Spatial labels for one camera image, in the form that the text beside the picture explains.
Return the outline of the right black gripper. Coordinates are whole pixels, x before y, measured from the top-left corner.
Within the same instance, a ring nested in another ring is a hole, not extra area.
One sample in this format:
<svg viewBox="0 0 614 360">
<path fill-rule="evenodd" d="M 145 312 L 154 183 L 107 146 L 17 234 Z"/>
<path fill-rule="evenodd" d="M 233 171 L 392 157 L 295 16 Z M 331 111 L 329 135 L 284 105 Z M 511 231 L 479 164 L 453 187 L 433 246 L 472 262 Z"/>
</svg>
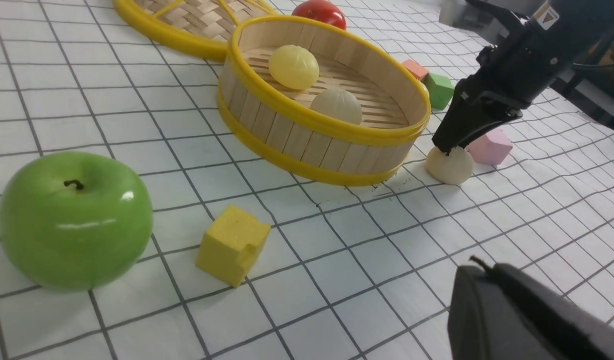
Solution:
<svg viewBox="0 0 614 360">
<path fill-rule="evenodd" d="M 459 83 L 432 142 L 442 153 L 522 117 L 534 98 L 571 68 L 577 57 L 614 28 L 614 0 L 546 0 L 528 20 L 503 7 L 471 0 L 508 30 L 484 48 L 480 68 Z"/>
</svg>

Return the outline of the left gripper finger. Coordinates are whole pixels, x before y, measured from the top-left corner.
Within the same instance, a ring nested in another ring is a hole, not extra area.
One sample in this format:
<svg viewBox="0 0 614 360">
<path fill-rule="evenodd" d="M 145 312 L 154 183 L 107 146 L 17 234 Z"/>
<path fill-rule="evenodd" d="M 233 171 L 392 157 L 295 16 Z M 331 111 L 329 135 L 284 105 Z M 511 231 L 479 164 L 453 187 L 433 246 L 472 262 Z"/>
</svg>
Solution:
<svg viewBox="0 0 614 360">
<path fill-rule="evenodd" d="M 454 360 L 614 360 L 614 328 L 507 263 L 455 272 Z"/>
</svg>

